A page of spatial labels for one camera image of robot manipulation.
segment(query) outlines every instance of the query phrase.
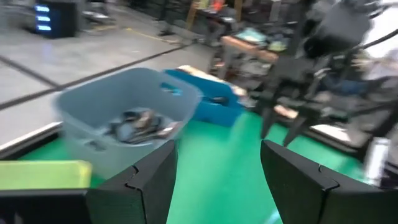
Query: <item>blue light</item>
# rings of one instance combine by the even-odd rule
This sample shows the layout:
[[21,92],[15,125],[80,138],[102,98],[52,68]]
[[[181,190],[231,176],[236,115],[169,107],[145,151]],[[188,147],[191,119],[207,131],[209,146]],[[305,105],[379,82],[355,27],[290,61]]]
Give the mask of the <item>blue light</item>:
[[38,25],[38,26],[37,26],[37,29],[38,29],[38,30],[50,31],[50,30],[51,30],[51,27],[49,27],[49,26],[41,26],[41,25]]
[[50,12],[50,9],[47,6],[36,6],[37,12]]
[[50,18],[47,16],[36,16],[36,19],[42,22],[50,22]]

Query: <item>blue plastic bin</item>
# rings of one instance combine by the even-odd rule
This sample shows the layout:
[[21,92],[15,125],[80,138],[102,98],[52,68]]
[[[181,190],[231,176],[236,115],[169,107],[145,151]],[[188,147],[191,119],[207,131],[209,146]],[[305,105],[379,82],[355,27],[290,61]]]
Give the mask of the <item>blue plastic bin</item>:
[[238,102],[238,96],[233,93],[229,85],[199,78],[180,70],[165,70],[165,73],[195,85],[207,98],[227,97],[226,106],[202,99],[193,115],[194,120],[231,127],[242,114],[243,106]]
[[[200,100],[201,92],[193,85],[155,70],[133,68],[68,90],[56,106],[70,154],[90,162],[94,173],[108,179],[176,139]],[[136,145],[103,134],[110,121],[135,108],[150,108],[181,126],[168,139]]]

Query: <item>white surface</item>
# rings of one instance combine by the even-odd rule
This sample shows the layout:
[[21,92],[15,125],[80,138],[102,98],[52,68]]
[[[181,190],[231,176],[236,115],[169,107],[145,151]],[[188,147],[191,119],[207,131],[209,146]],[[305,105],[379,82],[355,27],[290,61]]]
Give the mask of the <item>white surface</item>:
[[[398,0],[382,0],[383,3],[397,2]],[[369,43],[398,29],[398,8],[390,8],[373,19],[373,29],[368,32],[364,43]],[[398,47],[398,35],[367,49],[373,57],[383,57],[388,51]]]

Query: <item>green table surface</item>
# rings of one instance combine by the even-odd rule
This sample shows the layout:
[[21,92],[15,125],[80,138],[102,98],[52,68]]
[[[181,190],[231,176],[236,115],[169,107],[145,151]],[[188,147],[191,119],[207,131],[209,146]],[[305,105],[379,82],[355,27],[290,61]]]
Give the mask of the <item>green table surface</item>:
[[[232,128],[192,121],[178,147],[177,180],[168,224],[282,223],[260,161],[261,118],[245,112]],[[274,125],[268,139],[281,143],[287,130]],[[358,179],[359,162],[313,139],[300,136],[289,149]],[[22,160],[67,160],[62,139]],[[103,182],[93,177],[91,184]]]

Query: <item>gray plastic basket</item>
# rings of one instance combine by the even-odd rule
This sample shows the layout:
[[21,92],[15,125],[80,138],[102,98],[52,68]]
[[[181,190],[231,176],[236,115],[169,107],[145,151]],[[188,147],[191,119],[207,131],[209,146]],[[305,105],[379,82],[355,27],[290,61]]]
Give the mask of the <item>gray plastic basket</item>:
[[[201,100],[196,87],[147,68],[133,68],[62,93],[56,106],[68,150],[92,163],[94,173],[110,178],[176,139]],[[150,108],[181,122],[168,139],[130,145],[103,134],[103,127],[134,108]]]

